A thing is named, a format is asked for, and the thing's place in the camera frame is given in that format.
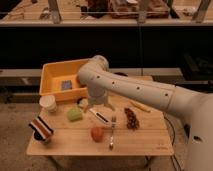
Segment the table leg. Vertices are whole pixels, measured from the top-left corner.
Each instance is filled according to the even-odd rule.
[[[56,168],[56,170],[60,170],[62,169],[62,167],[60,166],[60,164],[52,157],[52,156],[45,156]]]
[[[151,164],[153,163],[154,159],[156,158],[155,156],[145,156],[147,163],[145,164],[145,166],[143,167],[144,169],[147,169],[151,166]]]

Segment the floor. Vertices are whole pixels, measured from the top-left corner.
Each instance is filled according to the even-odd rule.
[[[144,157],[55,157],[63,169],[42,156],[27,156],[26,148],[32,134],[28,123],[38,115],[40,107],[36,103],[0,104],[0,171],[173,171],[170,157],[156,157],[151,167],[142,169],[146,164]],[[175,155],[181,168],[186,158],[187,137],[179,119],[166,115],[175,128]],[[166,121],[171,137],[172,129]]]

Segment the striped cloth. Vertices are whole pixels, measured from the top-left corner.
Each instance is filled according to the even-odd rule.
[[[38,116],[29,123],[29,126],[35,131],[36,140],[46,141],[53,135],[53,130]]]

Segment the background wall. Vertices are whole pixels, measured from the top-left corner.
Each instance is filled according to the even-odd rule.
[[[213,55],[212,26],[0,27],[0,37],[0,68],[42,68],[95,54],[112,68],[179,67],[184,52]]]

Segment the green sponge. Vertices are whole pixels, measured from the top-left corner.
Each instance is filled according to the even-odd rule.
[[[82,111],[79,107],[75,106],[72,107],[68,112],[67,112],[67,117],[70,121],[76,121],[82,119]]]

